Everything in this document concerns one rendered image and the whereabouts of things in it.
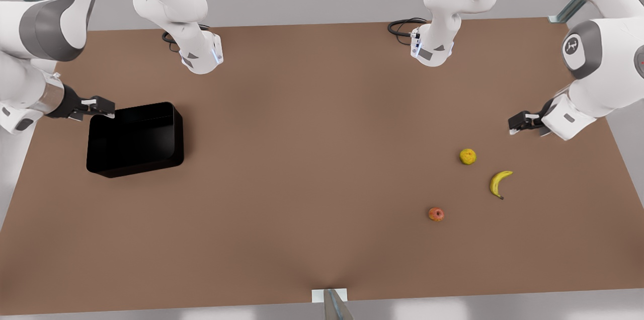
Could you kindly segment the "black storage box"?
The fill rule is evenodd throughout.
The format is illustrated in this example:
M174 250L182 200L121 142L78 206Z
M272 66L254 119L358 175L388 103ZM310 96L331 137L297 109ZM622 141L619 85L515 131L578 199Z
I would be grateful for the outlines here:
M90 120L87 170L106 178L180 166L185 157L183 118L170 102L118 109Z

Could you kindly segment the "yellow banana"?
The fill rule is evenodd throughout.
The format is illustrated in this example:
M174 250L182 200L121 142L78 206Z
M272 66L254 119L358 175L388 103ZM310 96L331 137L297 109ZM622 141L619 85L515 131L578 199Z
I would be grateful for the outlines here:
M504 199L500 193L501 181L513 174L513 171L501 171L492 176L490 180L490 192L497 198Z

